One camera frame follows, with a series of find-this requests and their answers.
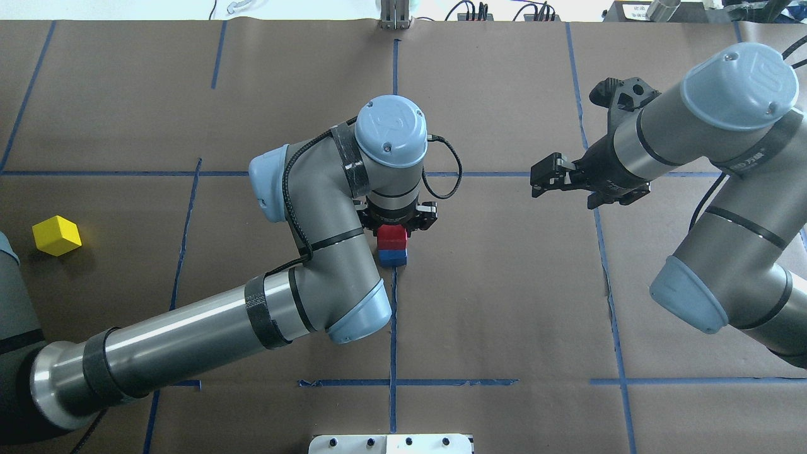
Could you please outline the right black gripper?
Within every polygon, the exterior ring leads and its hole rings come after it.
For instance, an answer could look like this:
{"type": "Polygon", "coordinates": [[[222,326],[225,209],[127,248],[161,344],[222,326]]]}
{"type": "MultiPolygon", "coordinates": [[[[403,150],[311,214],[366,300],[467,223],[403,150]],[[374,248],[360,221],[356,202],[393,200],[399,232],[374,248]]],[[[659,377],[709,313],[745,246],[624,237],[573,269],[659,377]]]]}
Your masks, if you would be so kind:
{"type": "Polygon", "coordinates": [[[551,190],[574,190],[574,178],[582,189],[590,193],[587,209],[594,210],[603,204],[629,205],[651,191],[649,180],[630,172],[617,158],[617,127],[628,123],[630,116],[654,100],[660,92],[642,78],[605,78],[588,95],[588,100],[608,110],[605,136],[591,144],[582,158],[569,161],[562,153],[551,153],[530,168],[531,196],[537,198],[551,190]]]}

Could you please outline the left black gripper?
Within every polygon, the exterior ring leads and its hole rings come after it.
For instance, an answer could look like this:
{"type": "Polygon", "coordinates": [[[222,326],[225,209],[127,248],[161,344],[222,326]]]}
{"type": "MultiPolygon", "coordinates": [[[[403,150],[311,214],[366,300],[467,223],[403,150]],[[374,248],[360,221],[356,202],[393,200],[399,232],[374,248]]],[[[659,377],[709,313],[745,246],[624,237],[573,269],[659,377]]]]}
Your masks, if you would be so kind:
{"type": "Polygon", "coordinates": [[[355,199],[354,208],[364,229],[378,235],[383,225],[401,225],[407,236],[416,230],[428,230],[438,219],[438,204],[434,201],[419,203],[417,199],[403,209],[383,209],[369,199],[355,199]]]}

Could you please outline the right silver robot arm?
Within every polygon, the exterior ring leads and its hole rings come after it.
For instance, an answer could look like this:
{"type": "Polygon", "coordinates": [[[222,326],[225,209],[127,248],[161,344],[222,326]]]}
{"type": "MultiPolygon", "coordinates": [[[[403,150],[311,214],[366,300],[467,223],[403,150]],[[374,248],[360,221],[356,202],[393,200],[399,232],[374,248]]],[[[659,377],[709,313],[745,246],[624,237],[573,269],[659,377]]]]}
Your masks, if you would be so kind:
{"type": "Polygon", "coordinates": [[[805,279],[778,264],[805,226],[805,113],[785,55],[741,42],[666,92],[606,78],[590,92],[605,136],[582,158],[551,153],[530,170],[532,196],[585,190],[588,209],[629,205],[651,182],[700,158],[720,175],[686,237],[649,285],[658,305],[700,332],[734,327],[805,369],[805,279]]]}

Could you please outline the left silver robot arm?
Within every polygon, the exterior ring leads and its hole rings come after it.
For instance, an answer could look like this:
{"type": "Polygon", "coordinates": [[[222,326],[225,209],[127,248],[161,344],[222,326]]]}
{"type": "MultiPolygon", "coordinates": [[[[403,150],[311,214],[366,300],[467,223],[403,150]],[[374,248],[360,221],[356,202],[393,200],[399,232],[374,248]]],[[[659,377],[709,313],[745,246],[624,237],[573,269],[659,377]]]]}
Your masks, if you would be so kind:
{"type": "Polygon", "coordinates": [[[391,302],[366,240],[383,225],[426,230],[419,201],[426,113],[401,95],[366,102],[351,120],[251,160],[268,221],[297,256],[234,288],[83,342],[44,339],[21,262],[2,236],[2,444],[25,445],[92,424],[115,406],[323,332],[354,342],[390,321],[391,302]]]}

